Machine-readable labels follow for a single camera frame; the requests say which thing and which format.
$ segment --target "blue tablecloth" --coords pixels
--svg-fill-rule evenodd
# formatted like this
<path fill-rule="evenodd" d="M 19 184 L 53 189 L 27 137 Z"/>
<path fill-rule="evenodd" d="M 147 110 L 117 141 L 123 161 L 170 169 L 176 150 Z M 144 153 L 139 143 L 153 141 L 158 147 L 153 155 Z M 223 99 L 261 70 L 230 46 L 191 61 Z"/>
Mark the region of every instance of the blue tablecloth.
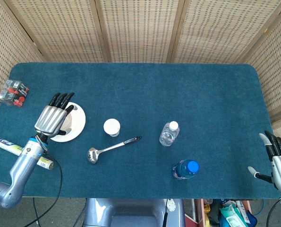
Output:
<path fill-rule="evenodd" d="M 30 92 L 22 108 L 0 106 L 0 137 L 24 146 L 34 124 L 56 92 L 75 92 L 85 111 L 83 132 L 66 143 L 49 141 L 49 153 L 64 173 L 61 196 L 112 198 L 278 198 L 273 185 L 255 179 L 254 166 L 270 173 L 258 133 L 271 130 L 259 79 L 249 65 L 146 63 L 21 63 L 10 78 Z M 103 123 L 116 118 L 112 138 Z M 180 134 L 171 147 L 159 143 L 166 122 Z M 87 161 L 89 148 L 106 148 L 134 136 L 134 144 Z M 16 156 L 0 149 L 0 181 L 11 183 Z M 171 168 L 194 159 L 200 170 L 176 180 Z M 56 196 L 60 173 L 37 166 L 26 196 Z"/>

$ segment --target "black cable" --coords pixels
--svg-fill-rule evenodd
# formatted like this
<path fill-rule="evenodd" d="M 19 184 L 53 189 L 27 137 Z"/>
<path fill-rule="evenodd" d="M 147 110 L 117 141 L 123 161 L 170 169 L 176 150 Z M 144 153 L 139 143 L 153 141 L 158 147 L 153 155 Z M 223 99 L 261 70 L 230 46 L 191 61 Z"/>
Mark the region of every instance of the black cable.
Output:
<path fill-rule="evenodd" d="M 167 226 L 167 219 L 168 219 L 167 206 L 168 206 L 168 199 L 167 199 L 167 201 L 165 203 L 165 213 L 164 213 L 164 217 L 163 217 L 162 227 L 166 227 Z"/>
<path fill-rule="evenodd" d="M 34 197 L 33 197 L 33 208 L 34 208 L 34 211 L 35 211 L 35 215 L 36 215 L 36 218 L 37 218 L 37 224 L 38 224 L 38 227 L 41 227 L 41 224 L 40 224 L 40 221 L 38 219 L 38 215 L 37 215 L 37 210 L 36 210 L 36 206 L 35 206 L 35 201 L 34 201 Z"/>
<path fill-rule="evenodd" d="M 84 211 L 85 211 L 86 204 L 87 204 L 87 198 L 86 198 L 86 200 L 85 200 L 85 205 L 84 205 L 84 208 L 83 208 L 83 210 L 80 212 L 79 216 L 77 217 L 77 219 L 76 219 L 76 221 L 75 221 L 75 223 L 74 223 L 73 227 L 75 227 L 75 226 L 76 226 L 76 224 L 78 223 L 78 220 L 79 220 L 79 219 L 80 219 L 80 217 L 83 215 L 83 213 L 84 213 Z"/>
<path fill-rule="evenodd" d="M 57 197 L 56 197 L 54 203 L 41 216 L 39 216 L 37 219 L 33 220 L 29 224 L 25 225 L 24 227 L 28 227 L 28 226 L 32 225 L 34 222 L 38 221 L 40 218 L 42 218 L 46 213 L 48 213 L 52 209 L 52 207 L 56 204 L 57 200 L 60 197 L 61 186 L 62 186 L 62 183 L 63 183 L 63 171 L 62 171 L 62 169 L 60 167 L 60 164 L 56 161 L 56 159 L 54 159 L 52 156 L 50 156 L 48 154 L 46 154 L 46 156 L 48 156 L 49 159 L 54 161 L 58 165 L 58 167 L 60 169 L 60 188 L 59 188 L 59 192 L 57 194 Z"/>
<path fill-rule="evenodd" d="M 267 220 L 266 220 L 266 227 L 269 227 L 269 220 L 272 214 L 272 211 L 275 209 L 275 207 L 281 202 L 281 199 L 279 199 L 278 201 L 276 201 L 276 203 L 272 206 L 271 210 L 269 211 L 268 215 L 267 215 Z"/>

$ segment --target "plastic bottle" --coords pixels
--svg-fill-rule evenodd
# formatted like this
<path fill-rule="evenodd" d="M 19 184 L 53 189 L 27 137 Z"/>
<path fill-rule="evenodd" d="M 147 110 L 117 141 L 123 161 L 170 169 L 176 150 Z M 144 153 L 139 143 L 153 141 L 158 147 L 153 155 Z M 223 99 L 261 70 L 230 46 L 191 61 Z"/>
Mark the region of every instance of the plastic bottle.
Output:
<path fill-rule="evenodd" d="M 182 160 L 177 163 L 173 169 L 173 176 L 177 179 L 189 179 L 194 177 L 199 170 L 199 164 L 194 160 Z"/>
<path fill-rule="evenodd" d="M 161 132 L 159 142 L 169 147 L 179 134 L 179 126 L 177 122 L 167 122 Z"/>

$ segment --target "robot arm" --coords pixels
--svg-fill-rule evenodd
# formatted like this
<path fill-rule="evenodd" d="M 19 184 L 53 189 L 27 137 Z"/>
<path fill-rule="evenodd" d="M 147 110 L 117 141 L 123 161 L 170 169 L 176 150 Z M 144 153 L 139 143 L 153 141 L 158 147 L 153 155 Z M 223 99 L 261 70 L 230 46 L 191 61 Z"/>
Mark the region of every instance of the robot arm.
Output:
<path fill-rule="evenodd" d="M 272 176 L 260 174 L 251 166 L 248 167 L 248 170 L 255 178 L 273 183 L 274 187 L 281 192 L 281 138 L 275 137 L 268 131 L 265 131 L 265 134 L 260 133 L 259 136 L 264 142 L 268 158 L 272 165 Z"/>
<path fill-rule="evenodd" d="M 60 128 L 73 110 L 73 106 L 66 106 L 74 93 L 55 94 L 49 105 L 44 108 L 35 124 L 35 137 L 31 137 L 26 143 L 21 155 L 10 170 L 11 185 L 0 183 L 0 207 L 10 209 L 21 200 L 27 180 L 29 179 L 37 161 L 47 151 L 47 140 L 58 134 L 64 134 Z"/>

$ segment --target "gray carpet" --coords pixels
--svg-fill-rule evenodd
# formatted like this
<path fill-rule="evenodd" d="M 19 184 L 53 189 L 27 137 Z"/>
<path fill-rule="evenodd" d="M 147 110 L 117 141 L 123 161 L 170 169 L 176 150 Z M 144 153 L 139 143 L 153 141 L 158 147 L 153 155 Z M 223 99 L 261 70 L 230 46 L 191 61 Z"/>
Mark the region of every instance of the gray carpet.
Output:
<path fill-rule="evenodd" d="M 38 213 L 42 214 L 52 203 L 53 198 L 36 198 L 35 203 Z M 266 226 L 267 213 L 276 200 L 266 200 L 264 212 L 257 217 L 257 227 Z M 190 214 L 189 201 L 185 200 L 185 212 Z M 256 200 L 250 202 L 253 213 L 260 210 L 262 201 Z M 54 208 L 40 219 L 42 227 L 72 227 L 80 211 L 85 205 L 85 199 L 60 198 Z M 76 227 L 81 227 L 83 217 L 80 219 Z M 23 227 L 30 221 L 35 219 L 35 213 L 32 204 L 32 198 L 23 198 L 15 208 L 4 210 L 0 208 L 0 227 L 12 226 Z M 278 206 L 272 214 L 271 227 L 281 227 L 281 207 Z"/>

